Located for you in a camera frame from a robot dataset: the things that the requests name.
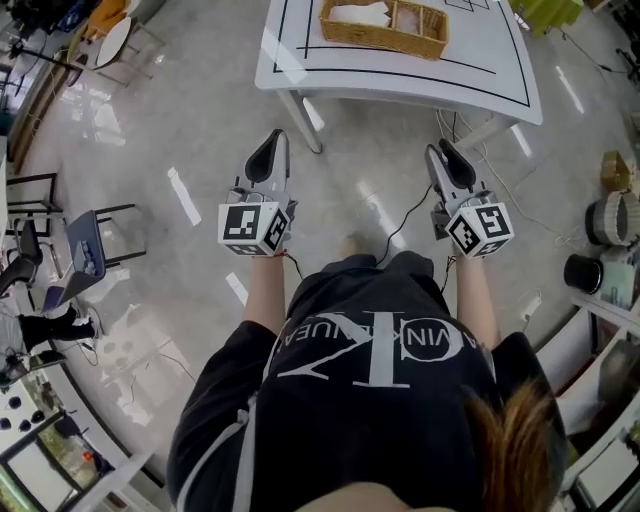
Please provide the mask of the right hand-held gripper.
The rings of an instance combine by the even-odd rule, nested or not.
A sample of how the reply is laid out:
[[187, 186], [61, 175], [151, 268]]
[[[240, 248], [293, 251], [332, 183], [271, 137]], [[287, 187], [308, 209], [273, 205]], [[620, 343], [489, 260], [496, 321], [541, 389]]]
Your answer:
[[453, 143], [441, 138], [438, 145], [429, 144], [425, 150], [427, 170], [439, 196], [431, 213], [436, 239], [449, 238], [467, 259], [496, 253], [514, 238], [505, 204], [484, 183], [474, 186], [475, 170]]

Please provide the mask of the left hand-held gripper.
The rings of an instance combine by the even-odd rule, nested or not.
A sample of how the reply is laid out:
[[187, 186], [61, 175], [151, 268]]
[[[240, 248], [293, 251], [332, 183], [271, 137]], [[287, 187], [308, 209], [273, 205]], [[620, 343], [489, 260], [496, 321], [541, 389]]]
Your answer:
[[239, 256], [273, 257], [290, 238], [298, 202], [287, 192], [289, 139], [274, 129], [219, 205], [218, 243]]

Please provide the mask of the wicker tissue basket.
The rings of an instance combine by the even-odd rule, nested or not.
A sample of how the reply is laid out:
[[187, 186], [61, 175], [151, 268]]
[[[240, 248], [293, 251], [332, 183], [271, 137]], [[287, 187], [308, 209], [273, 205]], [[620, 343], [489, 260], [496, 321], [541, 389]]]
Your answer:
[[[385, 2], [389, 7], [391, 22], [388, 27], [335, 22], [328, 19], [329, 10], [335, 5], [367, 5], [378, 1]], [[436, 11], [440, 20], [437, 32], [429, 37], [396, 30], [396, 10], [399, 5], [407, 5], [410, 8], [426, 7]], [[440, 59], [449, 43], [448, 15], [441, 9], [408, 0], [324, 0], [319, 21], [323, 37], [327, 41], [389, 50], [427, 60]]]

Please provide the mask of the person's left forearm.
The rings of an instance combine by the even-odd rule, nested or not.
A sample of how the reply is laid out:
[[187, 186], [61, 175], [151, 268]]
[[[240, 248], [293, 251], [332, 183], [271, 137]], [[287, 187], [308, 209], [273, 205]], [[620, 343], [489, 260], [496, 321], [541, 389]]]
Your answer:
[[285, 324], [285, 317], [283, 258], [253, 258], [243, 319], [279, 334]]

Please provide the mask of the person's right forearm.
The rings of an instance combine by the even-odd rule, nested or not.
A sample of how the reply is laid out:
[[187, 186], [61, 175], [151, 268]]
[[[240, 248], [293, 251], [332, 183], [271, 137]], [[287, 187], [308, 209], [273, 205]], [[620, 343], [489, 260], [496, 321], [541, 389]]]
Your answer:
[[488, 350], [502, 341], [489, 282], [481, 259], [456, 256], [457, 319]]

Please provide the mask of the clear plastic packet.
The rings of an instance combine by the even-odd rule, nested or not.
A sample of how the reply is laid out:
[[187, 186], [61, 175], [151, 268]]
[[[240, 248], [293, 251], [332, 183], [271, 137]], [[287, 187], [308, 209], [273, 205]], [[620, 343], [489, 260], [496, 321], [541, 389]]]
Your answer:
[[407, 5], [397, 7], [395, 29], [400, 32], [431, 37], [437, 32], [439, 24], [439, 15], [433, 9], [410, 8]]

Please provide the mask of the grey woven basket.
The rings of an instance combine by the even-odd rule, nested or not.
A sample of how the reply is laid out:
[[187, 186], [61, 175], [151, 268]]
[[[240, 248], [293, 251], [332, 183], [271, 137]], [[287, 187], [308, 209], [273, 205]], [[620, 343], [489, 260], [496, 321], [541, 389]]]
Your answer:
[[585, 213], [590, 243], [629, 246], [640, 238], [640, 199], [632, 192], [612, 192], [592, 203]]

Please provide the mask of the black cylinder container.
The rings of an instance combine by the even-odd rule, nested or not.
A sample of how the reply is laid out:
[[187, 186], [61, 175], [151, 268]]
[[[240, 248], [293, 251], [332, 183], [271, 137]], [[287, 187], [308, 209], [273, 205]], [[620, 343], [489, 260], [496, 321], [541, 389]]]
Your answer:
[[564, 265], [565, 284], [585, 294], [595, 294], [602, 285], [603, 276], [603, 263], [596, 258], [572, 254]]

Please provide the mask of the white tissues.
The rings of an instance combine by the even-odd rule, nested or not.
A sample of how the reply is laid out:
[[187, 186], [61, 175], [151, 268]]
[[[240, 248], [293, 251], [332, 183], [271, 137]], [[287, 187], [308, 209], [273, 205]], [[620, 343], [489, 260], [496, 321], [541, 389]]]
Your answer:
[[391, 22], [389, 7], [383, 1], [367, 5], [335, 5], [329, 10], [328, 19], [335, 22], [388, 27]]

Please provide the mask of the blue chair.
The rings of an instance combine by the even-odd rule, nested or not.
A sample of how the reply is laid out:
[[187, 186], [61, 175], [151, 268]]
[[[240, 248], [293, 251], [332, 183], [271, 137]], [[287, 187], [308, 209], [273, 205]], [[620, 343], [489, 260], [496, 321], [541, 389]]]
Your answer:
[[111, 222], [112, 213], [136, 207], [136, 204], [130, 203], [89, 210], [65, 227], [71, 266], [60, 280], [46, 290], [42, 313], [54, 311], [75, 299], [101, 282], [108, 270], [146, 254], [146, 251], [142, 250], [107, 258], [103, 246], [100, 225]]

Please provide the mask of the small round white table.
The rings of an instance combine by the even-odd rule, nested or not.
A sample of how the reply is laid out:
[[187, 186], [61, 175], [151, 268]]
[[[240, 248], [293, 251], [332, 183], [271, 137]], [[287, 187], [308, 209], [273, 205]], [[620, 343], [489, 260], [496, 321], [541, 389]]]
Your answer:
[[[102, 38], [102, 43], [92, 66], [89, 65], [89, 55], [80, 50], [82, 40], [80, 35], [74, 37], [68, 48], [67, 63], [80, 72], [92, 73], [125, 88], [130, 85], [136, 75], [151, 79], [152, 76], [144, 72], [141, 67], [138, 67], [132, 61], [123, 57], [126, 50], [130, 50], [134, 54], [140, 53], [140, 51], [131, 44], [132, 37], [138, 32], [142, 32], [150, 37], [157, 48], [165, 45], [165, 42], [150, 31], [145, 24], [127, 15], [118, 21], [109, 31], [103, 33], [104, 37]], [[127, 81], [122, 81], [105, 72], [107, 68], [114, 64], [121, 64], [131, 70], [130, 78]]]

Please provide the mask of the orange cushion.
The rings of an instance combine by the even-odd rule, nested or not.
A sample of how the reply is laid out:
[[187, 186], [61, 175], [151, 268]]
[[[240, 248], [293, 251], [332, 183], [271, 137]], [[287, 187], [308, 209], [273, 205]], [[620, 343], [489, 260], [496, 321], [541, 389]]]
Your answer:
[[127, 16], [130, 0], [102, 0], [88, 19], [84, 37], [98, 40]]

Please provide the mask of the white shelf unit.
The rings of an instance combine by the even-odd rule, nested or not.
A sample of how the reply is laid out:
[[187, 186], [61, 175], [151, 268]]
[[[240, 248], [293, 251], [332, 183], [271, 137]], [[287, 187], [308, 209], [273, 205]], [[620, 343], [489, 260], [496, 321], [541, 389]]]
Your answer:
[[537, 353], [568, 437], [554, 512], [640, 511], [640, 297], [577, 296]]

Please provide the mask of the black office chair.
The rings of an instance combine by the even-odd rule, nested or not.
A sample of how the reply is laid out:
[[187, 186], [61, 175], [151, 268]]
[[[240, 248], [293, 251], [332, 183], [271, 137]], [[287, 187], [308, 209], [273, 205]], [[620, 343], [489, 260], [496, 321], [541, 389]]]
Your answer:
[[0, 272], [0, 296], [18, 282], [31, 285], [42, 262], [43, 253], [35, 223], [33, 220], [27, 220], [18, 239], [17, 256]]

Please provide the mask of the black metal frame stool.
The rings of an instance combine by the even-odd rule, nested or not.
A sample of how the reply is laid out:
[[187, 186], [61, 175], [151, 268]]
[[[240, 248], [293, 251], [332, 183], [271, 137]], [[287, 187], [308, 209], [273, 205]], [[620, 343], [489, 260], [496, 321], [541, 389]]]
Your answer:
[[53, 222], [64, 221], [64, 209], [56, 202], [57, 173], [11, 177], [6, 180], [7, 235], [15, 224], [32, 219], [39, 237], [52, 235]]

